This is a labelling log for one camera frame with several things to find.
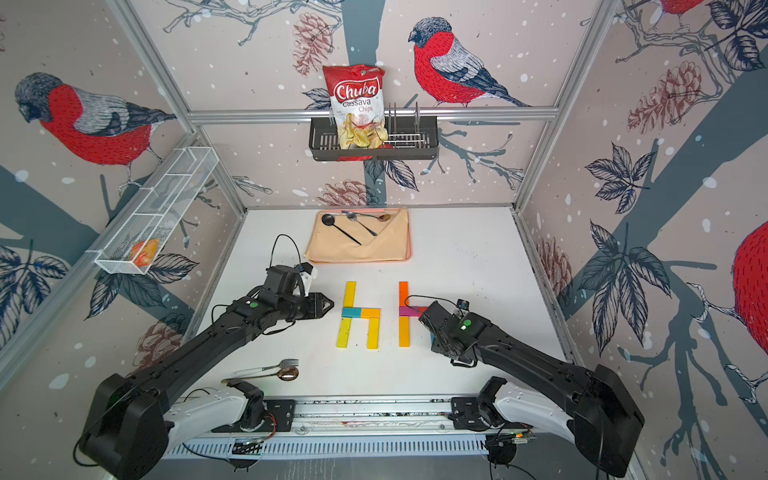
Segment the teal short block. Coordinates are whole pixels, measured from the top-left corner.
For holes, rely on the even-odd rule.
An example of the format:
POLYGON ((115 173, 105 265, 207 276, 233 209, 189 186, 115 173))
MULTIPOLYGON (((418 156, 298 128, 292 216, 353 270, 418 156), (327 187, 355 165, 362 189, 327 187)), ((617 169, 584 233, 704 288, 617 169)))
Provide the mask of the teal short block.
POLYGON ((342 309, 342 317, 343 318, 361 318, 362 317, 362 309, 361 308, 355 308, 355 307, 344 307, 342 309))

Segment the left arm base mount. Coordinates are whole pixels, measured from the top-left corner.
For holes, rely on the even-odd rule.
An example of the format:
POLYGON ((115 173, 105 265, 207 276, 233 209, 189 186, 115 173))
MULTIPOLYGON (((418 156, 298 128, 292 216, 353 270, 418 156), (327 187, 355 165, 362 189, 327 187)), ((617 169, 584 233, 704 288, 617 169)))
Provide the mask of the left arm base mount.
POLYGON ((225 383, 236 399, 245 400, 245 407, 235 421, 211 430, 212 433, 274 433, 289 432, 295 417, 294 399, 266 398, 264 392, 248 381, 225 383))

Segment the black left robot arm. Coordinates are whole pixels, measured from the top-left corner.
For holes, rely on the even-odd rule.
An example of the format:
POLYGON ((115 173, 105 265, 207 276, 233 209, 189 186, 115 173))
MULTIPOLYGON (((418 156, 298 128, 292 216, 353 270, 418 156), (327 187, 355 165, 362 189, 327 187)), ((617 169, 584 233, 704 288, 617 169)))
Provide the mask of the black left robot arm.
POLYGON ((260 425, 263 393, 245 380, 228 380, 222 394, 178 405, 196 381, 231 353, 284 321, 324 317, 333 301, 312 292, 312 267, 268 268, 264 283, 227 305, 202 333, 162 360, 123 377, 113 374, 96 389, 74 454, 117 479, 140 479, 173 448, 206 431, 247 419, 260 425))

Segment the silver fork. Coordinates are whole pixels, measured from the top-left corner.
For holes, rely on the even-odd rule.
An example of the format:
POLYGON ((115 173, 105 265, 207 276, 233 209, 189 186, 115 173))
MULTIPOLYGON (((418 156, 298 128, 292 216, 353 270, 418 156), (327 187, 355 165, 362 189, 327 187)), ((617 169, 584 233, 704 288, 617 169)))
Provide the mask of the silver fork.
POLYGON ((286 358, 286 359, 280 360, 277 364, 274 364, 274 365, 237 370, 237 371, 234 371, 232 375, 234 377, 243 377, 243 376, 260 374, 262 372, 270 371, 273 369, 281 370, 281 369, 293 368, 298 366, 299 366, 298 359, 286 358))

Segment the red cassava chips bag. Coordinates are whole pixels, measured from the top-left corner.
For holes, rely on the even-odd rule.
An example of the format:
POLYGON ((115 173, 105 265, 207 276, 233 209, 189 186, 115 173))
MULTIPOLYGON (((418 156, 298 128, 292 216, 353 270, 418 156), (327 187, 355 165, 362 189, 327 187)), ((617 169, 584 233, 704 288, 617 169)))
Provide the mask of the red cassava chips bag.
POLYGON ((380 149, 389 139, 382 92, 385 72, 376 66, 324 66, 331 112, 342 150, 380 149))

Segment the beige folded cloth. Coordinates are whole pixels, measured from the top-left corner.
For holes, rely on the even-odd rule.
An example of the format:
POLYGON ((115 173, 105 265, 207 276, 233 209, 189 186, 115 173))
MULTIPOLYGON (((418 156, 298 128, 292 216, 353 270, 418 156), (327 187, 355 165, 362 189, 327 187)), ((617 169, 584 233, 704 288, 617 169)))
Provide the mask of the beige folded cloth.
POLYGON ((408 209, 353 211, 374 215, 388 213, 392 216, 387 222, 360 217, 365 225, 378 233, 377 237, 371 236, 359 224, 348 220, 343 211, 353 210, 326 210, 316 215, 310 240, 304 252, 304 257, 307 260, 315 263, 350 264, 401 262, 411 258, 412 248, 408 209), (321 221, 321 217, 326 213, 333 214, 336 224, 355 237, 360 242, 360 245, 353 243, 336 229, 325 226, 321 221))

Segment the silver spoon on cloth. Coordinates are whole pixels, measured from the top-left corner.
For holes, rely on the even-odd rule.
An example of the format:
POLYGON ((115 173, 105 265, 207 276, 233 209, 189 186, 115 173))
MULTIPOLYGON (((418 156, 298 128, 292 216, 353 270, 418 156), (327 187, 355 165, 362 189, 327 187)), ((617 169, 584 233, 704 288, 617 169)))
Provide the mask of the silver spoon on cloth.
POLYGON ((353 212, 353 211, 343 211, 343 214, 346 216, 346 218, 348 220, 350 220, 352 222, 355 222, 355 223, 359 224, 361 227, 363 227, 371 236, 373 236, 373 237, 377 237, 378 236, 378 233, 376 231, 372 230, 371 228, 369 228, 367 225, 365 225, 362 222, 362 220, 360 218, 360 215, 357 214, 356 212, 353 212))

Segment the yellow long block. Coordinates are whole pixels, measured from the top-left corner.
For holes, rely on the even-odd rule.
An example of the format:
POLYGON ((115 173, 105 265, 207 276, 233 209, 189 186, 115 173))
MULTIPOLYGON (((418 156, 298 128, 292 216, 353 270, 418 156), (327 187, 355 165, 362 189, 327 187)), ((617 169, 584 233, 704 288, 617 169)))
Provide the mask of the yellow long block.
POLYGON ((379 348, 380 319, 371 317, 368 325, 367 349, 377 350, 379 348))

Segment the orange long block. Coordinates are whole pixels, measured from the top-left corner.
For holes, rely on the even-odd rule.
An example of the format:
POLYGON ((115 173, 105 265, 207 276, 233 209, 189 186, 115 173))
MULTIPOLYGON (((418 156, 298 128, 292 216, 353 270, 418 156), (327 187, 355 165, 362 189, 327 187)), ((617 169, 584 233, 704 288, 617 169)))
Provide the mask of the orange long block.
POLYGON ((398 345, 400 348, 409 348, 411 345, 409 317, 398 318, 398 345))

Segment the small orange yellow block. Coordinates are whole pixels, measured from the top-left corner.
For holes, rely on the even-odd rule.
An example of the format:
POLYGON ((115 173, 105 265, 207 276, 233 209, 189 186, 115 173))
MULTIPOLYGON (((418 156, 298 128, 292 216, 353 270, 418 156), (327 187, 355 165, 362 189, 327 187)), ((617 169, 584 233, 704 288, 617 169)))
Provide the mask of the small orange yellow block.
POLYGON ((378 308, 361 308, 359 317, 361 319, 380 319, 381 310, 378 308))

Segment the black ladle spoon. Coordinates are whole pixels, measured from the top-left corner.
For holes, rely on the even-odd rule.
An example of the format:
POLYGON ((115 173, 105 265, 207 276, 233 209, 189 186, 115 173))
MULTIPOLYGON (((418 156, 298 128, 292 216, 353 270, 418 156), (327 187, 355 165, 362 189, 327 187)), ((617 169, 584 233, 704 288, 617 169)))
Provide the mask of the black ladle spoon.
POLYGON ((330 214, 330 213, 323 214, 321 217, 321 221, 325 226, 336 229, 346 238, 350 239, 353 243, 360 245, 360 242, 355 237, 347 233, 345 230, 343 230, 340 226, 336 224, 335 216, 333 214, 330 214))

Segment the copper spoon near base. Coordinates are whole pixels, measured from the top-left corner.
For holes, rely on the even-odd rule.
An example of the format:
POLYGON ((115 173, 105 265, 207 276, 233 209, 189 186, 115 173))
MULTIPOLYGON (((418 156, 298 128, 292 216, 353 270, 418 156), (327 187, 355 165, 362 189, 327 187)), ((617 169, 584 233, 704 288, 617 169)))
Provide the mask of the copper spoon near base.
POLYGON ((256 379, 271 378, 271 377, 276 377, 277 379, 285 382, 294 381, 299 377, 299 369, 295 366, 291 366, 291 367, 281 368, 274 373, 225 378, 221 381, 221 383, 229 384, 232 382, 256 380, 256 379))

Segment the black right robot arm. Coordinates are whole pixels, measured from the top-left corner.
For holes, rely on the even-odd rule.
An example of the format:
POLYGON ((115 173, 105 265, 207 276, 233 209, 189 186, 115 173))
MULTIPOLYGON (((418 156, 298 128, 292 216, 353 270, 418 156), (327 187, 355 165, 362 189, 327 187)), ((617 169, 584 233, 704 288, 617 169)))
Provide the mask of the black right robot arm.
POLYGON ((438 302, 427 307, 419 321, 433 337, 432 351, 449 358, 452 365, 492 366, 521 381, 533 394, 531 400, 520 389, 506 394, 506 380, 491 378, 476 398, 482 425, 537 426, 573 442, 606 475, 627 474, 645 418, 615 371, 559 360, 483 316, 462 309, 449 312, 438 302))

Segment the magenta block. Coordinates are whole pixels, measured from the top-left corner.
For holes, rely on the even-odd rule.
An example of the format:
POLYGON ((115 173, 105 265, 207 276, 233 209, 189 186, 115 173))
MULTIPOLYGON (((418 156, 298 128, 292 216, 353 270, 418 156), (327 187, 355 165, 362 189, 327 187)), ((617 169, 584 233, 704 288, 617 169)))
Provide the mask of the magenta block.
POLYGON ((400 306, 398 311, 399 317, 420 317, 422 314, 422 311, 419 308, 409 307, 409 306, 400 306))

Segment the black wall rack basket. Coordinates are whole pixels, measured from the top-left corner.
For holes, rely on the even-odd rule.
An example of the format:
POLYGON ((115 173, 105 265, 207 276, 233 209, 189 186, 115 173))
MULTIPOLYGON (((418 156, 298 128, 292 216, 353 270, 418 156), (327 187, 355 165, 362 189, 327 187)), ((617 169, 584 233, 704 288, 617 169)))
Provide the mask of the black wall rack basket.
POLYGON ((370 148, 352 144, 342 149, 334 118, 313 118, 310 124, 309 150, 316 161, 362 160, 430 160, 438 154, 437 118, 425 116, 419 105, 414 109, 398 108, 387 103, 384 128, 388 138, 371 141, 370 148))

